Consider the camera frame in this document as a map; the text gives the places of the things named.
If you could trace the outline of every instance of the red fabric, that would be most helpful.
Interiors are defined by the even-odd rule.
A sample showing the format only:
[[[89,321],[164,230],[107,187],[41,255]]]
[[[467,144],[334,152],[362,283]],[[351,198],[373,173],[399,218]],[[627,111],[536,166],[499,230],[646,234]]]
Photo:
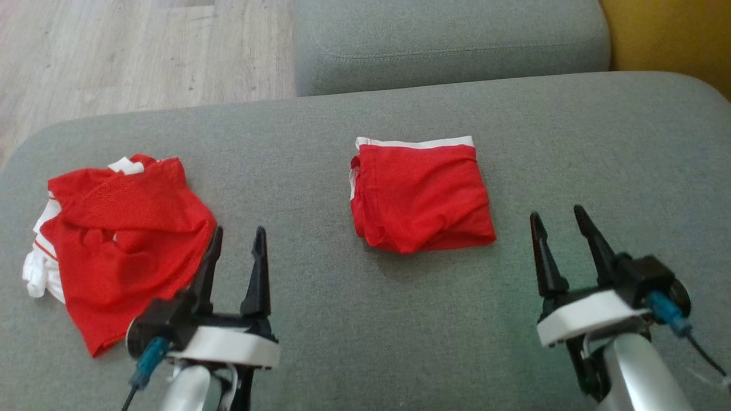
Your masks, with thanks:
[[[363,145],[350,167],[355,232],[371,246],[408,254],[497,239],[474,147]]]
[[[152,298],[190,283],[216,226],[179,159],[131,160],[145,170],[85,169],[48,181],[61,213],[41,234],[56,249],[66,307],[92,357],[123,339]]]

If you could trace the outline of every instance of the black cable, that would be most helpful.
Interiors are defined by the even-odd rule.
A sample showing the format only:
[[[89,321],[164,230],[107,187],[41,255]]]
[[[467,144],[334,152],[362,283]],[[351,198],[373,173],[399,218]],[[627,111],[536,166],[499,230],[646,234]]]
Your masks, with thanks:
[[[688,335],[686,336],[686,338],[688,339],[688,341],[690,342],[690,344],[693,346],[693,348],[695,348],[695,350],[698,351],[698,353],[700,354],[700,356],[703,357],[703,359],[705,360],[705,362],[708,363],[708,365],[712,366],[713,368],[716,369],[716,371],[720,372],[722,377],[725,378],[727,376],[726,375],[726,371],[723,369],[723,367],[721,367],[717,362],[715,362],[711,358],[711,356],[708,355],[707,352],[703,348],[701,348],[701,346],[698,344],[697,341],[695,341],[695,338],[693,338],[693,336],[690,333],[688,333]]]
[[[127,400],[124,402],[124,405],[122,406],[122,411],[127,411],[129,409],[129,403],[132,402],[132,398],[135,397],[136,392],[137,392],[137,386],[133,385],[132,389],[129,390],[129,395],[127,396]]]

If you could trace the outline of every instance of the blue connector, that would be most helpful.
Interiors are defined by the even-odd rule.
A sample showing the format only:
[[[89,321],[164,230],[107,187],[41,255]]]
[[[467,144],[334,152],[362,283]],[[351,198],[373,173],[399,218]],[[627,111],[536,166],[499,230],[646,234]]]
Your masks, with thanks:
[[[678,338],[684,338],[690,334],[693,325],[688,321],[677,304],[673,303],[665,294],[653,291],[648,294],[647,307],[652,310],[655,317],[664,321],[673,330]]]
[[[165,359],[170,351],[170,342],[162,337],[155,337],[145,348],[140,360],[137,361],[137,370],[129,379],[132,388],[142,391],[150,382],[155,368]]]

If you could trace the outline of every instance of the gray fabric upholstery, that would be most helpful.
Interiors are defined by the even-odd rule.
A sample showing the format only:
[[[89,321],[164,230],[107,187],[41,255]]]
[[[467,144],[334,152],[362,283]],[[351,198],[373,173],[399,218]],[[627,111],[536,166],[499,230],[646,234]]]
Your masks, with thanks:
[[[298,0],[300,96],[609,67],[597,0]]]
[[[0,176],[3,410],[118,410],[133,363],[88,357],[64,307],[20,280],[45,181],[143,152],[178,156],[225,227],[213,302],[235,312],[257,225],[269,234],[281,367],[255,410],[590,410],[563,347],[541,348],[529,214],[541,212],[572,286],[594,282],[572,206],[617,250],[657,254],[694,298],[698,339],[731,365],[731,106],[655,72],[497,80],[87,118],[45,129]],[[355,235],[347,172],[356,136],[472,135],[493,246],[399,256]],[[654,331],[697,410],[727,395],[690,347]],[[135,410],[154,410],[161,369]]]

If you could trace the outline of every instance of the white cloth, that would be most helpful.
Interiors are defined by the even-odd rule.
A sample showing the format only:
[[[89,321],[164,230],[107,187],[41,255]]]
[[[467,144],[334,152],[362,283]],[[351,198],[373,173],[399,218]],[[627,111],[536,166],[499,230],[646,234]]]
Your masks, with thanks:
[[[138,174],[145,170],[141,162],[131,162],[126,157],[122,157],[119,161],[109,165],[109,168],[126,176],[130,174]],[[28,295],[34,298],[40,298],[45,294],[45,290],[56,297],[60,302],[66,303],[64,299],[64,290],[61,286],[61,272],[58,269],[58,261],[56,259],[56,249],[46,237],[41,234],[41,226],[48,220],[57,216],[61,212],[61,204],[53,198],[53,193],[48,192],[48,203],[46,204],[41,217],[38,218],[33,232],[36,233],[35,241],[33,241],[33,249],[26,256],[23,263],[22,278],[27,282]]]

